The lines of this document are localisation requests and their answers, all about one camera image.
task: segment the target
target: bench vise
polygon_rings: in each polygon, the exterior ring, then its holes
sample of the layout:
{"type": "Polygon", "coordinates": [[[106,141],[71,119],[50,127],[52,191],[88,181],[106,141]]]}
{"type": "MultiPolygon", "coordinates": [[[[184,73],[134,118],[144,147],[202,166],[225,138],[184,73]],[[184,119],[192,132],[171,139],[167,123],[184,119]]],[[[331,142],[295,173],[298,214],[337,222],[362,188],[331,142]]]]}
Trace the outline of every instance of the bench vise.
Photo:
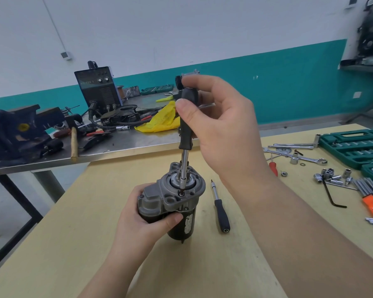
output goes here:
{"type": "Polygon", "coordinates": [[[46,130],[62,123],[64,114],[58,107],[36,113],[38,109],[33,105],[0,110],[0,167],[34,162],[62,149],[62,141],[52,139],[46,130]]]}

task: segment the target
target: gray metal casing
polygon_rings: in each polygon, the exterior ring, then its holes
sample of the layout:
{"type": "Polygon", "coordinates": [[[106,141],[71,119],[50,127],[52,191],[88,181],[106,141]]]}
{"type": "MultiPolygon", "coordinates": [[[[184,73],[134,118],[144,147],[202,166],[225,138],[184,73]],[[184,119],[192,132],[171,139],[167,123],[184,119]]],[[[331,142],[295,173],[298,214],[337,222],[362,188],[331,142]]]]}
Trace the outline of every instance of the gray metal casing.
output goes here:
{"type": "Polygon", "coordinates": [[[174,211],[191,211],[198,205],[199,197],[206,190],[206,183],[201,175],[188,166],[188,173],[196,183],[193,187],[186,188],[184,196],[179,196],[179,189],[171,185],[170,179],[174,174],[178,174],[180,168],[179,162],[171,163],[167,174],[155,184],[145,187],[142,195],[138,197],[138,212],[141,215],[154,217],[174,211]]]}

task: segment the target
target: black screwdriver handle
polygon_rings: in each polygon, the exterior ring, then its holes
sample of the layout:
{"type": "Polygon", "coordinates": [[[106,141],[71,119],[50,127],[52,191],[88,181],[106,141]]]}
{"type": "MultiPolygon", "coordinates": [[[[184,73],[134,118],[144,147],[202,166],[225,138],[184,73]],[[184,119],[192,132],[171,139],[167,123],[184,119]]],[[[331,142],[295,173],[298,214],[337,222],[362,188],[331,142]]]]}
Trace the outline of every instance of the black screwdriver handle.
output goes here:
{"type": "Polygon", "coordinates": [[[222,200],[215,200],[214,205],[217,208],[218,224],[222,232],[227,233],[231,230],[229,225],[228,215],[222,206],[222,200]]]}
{"type": "MultiPolygon", "coordinates": [[[[193,88],[184,88],[181,93],[181,98],[188,99],[193,102],[195,105],[198,105],[199,102],[199,93],[198,90],[193,88]]],[[[192,149],[192,130],[189,125],[183,120],[180,119],[180,146],[179,149],[192,149]]]]}

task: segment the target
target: person's left hand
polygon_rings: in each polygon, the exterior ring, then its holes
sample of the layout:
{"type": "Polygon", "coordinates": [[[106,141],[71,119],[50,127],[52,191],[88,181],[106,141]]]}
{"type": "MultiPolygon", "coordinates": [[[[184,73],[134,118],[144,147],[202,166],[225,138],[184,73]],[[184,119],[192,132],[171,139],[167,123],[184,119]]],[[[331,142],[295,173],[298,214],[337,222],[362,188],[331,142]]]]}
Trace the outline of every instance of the person's left hand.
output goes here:
{"type": "Polygon", "coordinates": [[[172,213],[162,220],[148,224],[139,214],[137,198],[144,188],[152,183],[135,186],[124,206],[112,248],[108,258],[121,266],[131,266],[137,270],[149,252],[163,235],[175,227],[182,219],[181,213],[172,213]]]}

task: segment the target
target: gray floor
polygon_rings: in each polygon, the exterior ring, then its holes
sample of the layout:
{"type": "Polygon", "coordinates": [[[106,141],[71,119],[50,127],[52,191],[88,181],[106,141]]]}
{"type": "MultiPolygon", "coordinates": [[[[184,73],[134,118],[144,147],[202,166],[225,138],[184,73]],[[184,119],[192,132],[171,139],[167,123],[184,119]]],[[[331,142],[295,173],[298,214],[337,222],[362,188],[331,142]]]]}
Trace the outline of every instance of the gray floor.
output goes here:
{"type": "MultiPolygon", "coordinates": [[[[373,120],[361,117],[354,123],[363,125],[364,127],[373,129],[373,120]]],[[[320,124],[300,125],[287,128],[277,128],[272,130],[260,131],[262,137],[294,133],[299,131],[315,130],[325,127],[339,125],[336,121],[325,122],[320,124]]],[[[54,168],[52,171],[57,177],[60,184],[67,190],[70,185],[78,178],[85,170],[88,163],[63,166],[54,168]]],[[[29,198],[31,203],[45,215],[49,211],[49,207],[42,201],[38,193],[25,182],[25,176],[22,174],[11,174],[11,179],[19,187],[19,189],[29,198]]],[[[0,184],[0,249],[14,234],[30,219],[29,215],[21,208],[21,206],[10,196],[10,194],[0,184]]]]}

